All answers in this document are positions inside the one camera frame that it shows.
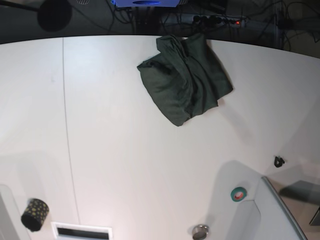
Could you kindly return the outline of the green tape roll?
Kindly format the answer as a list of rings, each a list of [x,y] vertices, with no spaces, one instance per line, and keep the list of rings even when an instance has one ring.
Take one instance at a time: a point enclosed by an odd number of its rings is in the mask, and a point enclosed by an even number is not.
[[[244,187],[239,186],[231,191],[230,197],[234,202],[240,202],[247,197],[247,194],[247,190]]]

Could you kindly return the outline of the blue box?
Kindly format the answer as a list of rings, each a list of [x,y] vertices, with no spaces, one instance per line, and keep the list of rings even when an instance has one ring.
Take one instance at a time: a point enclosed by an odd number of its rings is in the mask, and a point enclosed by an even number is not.
[[[175,8],[178,5],[184,5],[187,0],[111,0],[113,5],[119,8],[127,7],[165,7]]]

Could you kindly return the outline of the dark green t-shirt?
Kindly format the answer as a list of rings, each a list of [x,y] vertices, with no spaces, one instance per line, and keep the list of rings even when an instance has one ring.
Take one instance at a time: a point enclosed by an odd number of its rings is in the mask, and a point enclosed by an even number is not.
[[[218,107],[233,85],[203,34],[156,39],[159,54],[137,66],[141,80],[161,113],[175,126]]]

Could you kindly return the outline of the white slotted tray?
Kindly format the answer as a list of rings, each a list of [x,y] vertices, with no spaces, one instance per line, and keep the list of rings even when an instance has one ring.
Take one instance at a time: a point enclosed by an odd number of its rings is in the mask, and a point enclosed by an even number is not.
[[[55,240],[113,240],[111,227],[51,222]]]

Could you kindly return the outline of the round metal tin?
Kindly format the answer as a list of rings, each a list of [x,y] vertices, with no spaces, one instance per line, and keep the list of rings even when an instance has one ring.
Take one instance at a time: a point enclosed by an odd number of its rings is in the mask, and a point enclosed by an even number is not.
[[[209,227],[205,224],[198,224],[192,229],[193,240],[205,240],[209,234]]]

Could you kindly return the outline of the black gold dotted cup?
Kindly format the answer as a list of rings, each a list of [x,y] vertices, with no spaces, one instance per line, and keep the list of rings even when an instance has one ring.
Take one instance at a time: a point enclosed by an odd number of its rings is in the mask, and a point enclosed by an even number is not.
[[[49,206],[44,201],[32,198],[28,201],[20,220],[28,230],[38,232],[41,230],[49,211]]]

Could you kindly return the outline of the black round stand base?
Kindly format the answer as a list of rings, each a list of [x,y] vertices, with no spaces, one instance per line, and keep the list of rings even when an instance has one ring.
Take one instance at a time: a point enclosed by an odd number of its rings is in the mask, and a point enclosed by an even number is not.
[[[72,6],[67,0],[45,0],[37,12],[37,22],[46,32],[64,29],[72,18]]]

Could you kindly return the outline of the white power strip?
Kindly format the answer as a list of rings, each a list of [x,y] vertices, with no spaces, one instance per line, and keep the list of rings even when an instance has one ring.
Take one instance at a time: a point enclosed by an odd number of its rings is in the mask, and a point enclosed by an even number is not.
[[[232,16],[225,14],[193,14],[193,13],[169,13],[160,18],[160,23],[168,26],[186,25],[205,27],[224,26],[227,27],[243,27],[249,18],[245,16]]]

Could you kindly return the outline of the small black clip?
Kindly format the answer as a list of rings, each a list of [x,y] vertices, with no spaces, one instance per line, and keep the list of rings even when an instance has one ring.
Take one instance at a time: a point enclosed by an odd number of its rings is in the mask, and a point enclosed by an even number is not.
[[[282,157],[280,157],[280,156],[276,156],[276,157],[274,158],[273,164],[274,164],[274,166],[275,166],[276,168],[282,167],[285,163],[286,163],[286,161],[285,161]]]

